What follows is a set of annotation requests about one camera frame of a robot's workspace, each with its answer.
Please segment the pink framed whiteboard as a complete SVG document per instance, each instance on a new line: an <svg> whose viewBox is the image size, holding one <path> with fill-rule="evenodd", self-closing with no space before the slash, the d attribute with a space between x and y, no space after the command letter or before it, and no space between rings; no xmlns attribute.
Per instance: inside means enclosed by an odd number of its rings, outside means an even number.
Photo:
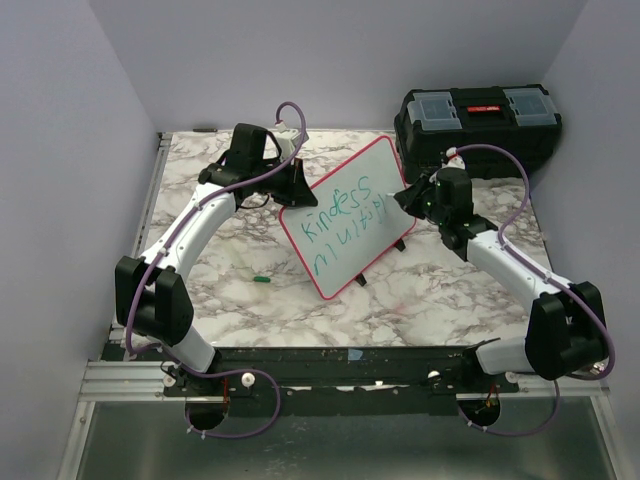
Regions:
<svg viewBox="0 0 640 480"><path fill-rule="evenodd" d="M407 235L416 219L388 192L406 188L392 139L379 136L312 187L315 207L279 221L321 298L330 300Z"/></svg>

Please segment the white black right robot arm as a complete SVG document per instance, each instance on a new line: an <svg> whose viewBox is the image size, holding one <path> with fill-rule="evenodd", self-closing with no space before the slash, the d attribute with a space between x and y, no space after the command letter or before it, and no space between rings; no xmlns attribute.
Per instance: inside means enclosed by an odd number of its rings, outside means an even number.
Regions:
<svg viewBox="0 0 640 480"><path fill-rule="evenodd" d="M483 391L506 372L556 380L610 359L599 290L554 274L509 243L475 212L465 170L442 168L392 197L408 215L436 225L447 249L490 275L529 315L524 336L485 341L467 351L459 370L467 389Z"/></svg>

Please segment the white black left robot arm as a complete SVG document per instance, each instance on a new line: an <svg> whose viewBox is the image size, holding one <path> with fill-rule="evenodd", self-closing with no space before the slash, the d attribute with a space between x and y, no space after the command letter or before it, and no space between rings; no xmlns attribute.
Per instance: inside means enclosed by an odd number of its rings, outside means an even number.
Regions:
<svg viewBox="0 0 640 480"><path fill-rule="evenodd" d="M122 257L115 268L116 320L126 330L125 346L137 355L133 335L149 339L189 370L187 382L201 395L222 380L215 348L193 325L194 307L186 281L216 231L254 194L289 207L315 207L298 157L304 130L277 122L270 131L239 123L220 158L205 167L188 205L169 229L138 258Z"/></svg>

